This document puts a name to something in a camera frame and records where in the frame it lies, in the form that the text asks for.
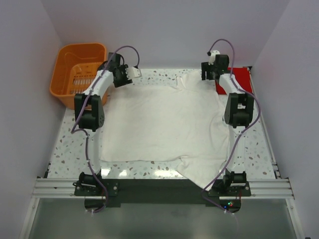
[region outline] orange plastic basket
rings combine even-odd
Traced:
[[[67,108],[74,109],[74,95],[86,90],[106,60],[106,48],[99,43],[71,44],[60,49],[55,62],[50,92]],[[102,97],[106,103],[107,93]]]

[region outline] metal frame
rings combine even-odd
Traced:
[[[78,179],[37,179],[33,197],[36,198],[86,198],[101,199],[97,197],[81,197],[75,196],[75,187],[72,183]],[[251,197],[242,197],[242,199],[293,199],[293,192],[288,179],[266,179],[266,180],[250,180]],[[220,199],[233,199],[234,197],[220,197]]]
[[[254,84],[251,79],[250,82],[254,91]],[[242,200],[253,200],[253,199],[286,199],[287,207],[289,214],[292,220],[292,224],[297,236],[297,239],[304,239],[305,234],[302,229],[300,219],[298,217],[293,191],[289,179],[280,179],[279,170],[275,160],[275,156],[270,144],[269,135],[264,123],[263,115],[261,115],[261,123],[266,136],[268,149],[272,156],[273,169],[277,179],[268,179],[268,180],[250,180],[250,189],[252,196],[251,197],[242,197]],[[72,199],[100,199],[101,197],[78,197],[74,196],[74,186],[73,182],[76,182],[78,179],[43,179],[38,178],[36,180],[34,190],[32,193],[31,202],[24,220],[24,224],[19,236],[19,239],[27,239],[30,235],[32,224],[35,218],[35,214],[39,205],[39,200],[41,198],[72,198]],[[220,197],[221,200],[233,199],[233,197]]]
[[[25,215],[24,223],[19,235],[19,239],[28,239],[32,229],[33,221],[35,218],[36,210],[38,209],[40,199],[32,197],[28,210]]]

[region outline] white wall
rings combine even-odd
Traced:
[[[63,43],[133,45],[142,67],[200,67],[218,38],[252,65],[289,0],[42,0]],[[218,49],[231,55],[226,43]],[[122,51],[134,64],[132,50]]]
[[[319,238],[318,10],[318,0],[291,0],[252,68],[276,160],[312,238]]]
[[[63,107],[49,94],[61,42],[39,0],[0,2],[0,237],[18,237]]]

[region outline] white cloth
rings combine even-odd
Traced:
[[[200,187],[217,175],[229,130],[213,82],[201,81],[199,71],[176,87],[126,85],[110,95],[101,160],[181,160],[178,172]]]

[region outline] white robotic arm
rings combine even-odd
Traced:
[[[114,84],[120,87],[132,83],[133,78],[142,76],[141,71],[128,65],[120,65],[121,55],[115,54],[109,67],[105,69],[104,62],[97,70],[97,75],[91,85],[81,94],[74,97],[75,117],[79,117],[83,104],[88,95],[90,95],[87,105],[91,106],[90,110],[84,110],[79,120],[79,128],[86,129],[89,134],[88,141],[88,158],[91,161],[92,169],[95,173],[101,170],[100,166],[100,134],[101,127],[104,124],[104,111],[102,106],[102,96],[107,89]]]
[[[218,51],[209,52],[208,55],[210,56],[209,61],[201,63],[202,80],[215,80],[228,95],[224,119],[229,125],[230,132],[227,160],[221,166],[221,170],[224,169],[229,160],[224,175],[220,179],[223,183],[216,180],[213,188],[216,186],[217,191],[229,191],[230,187],[243,187],[248,184],[244,165],[246,136],[242,135],[239,139],[238,136],[252,121],[254,99],[251,95],[241,91],[243,89],[234,75],[230,76],[227,55],[222,55]]]

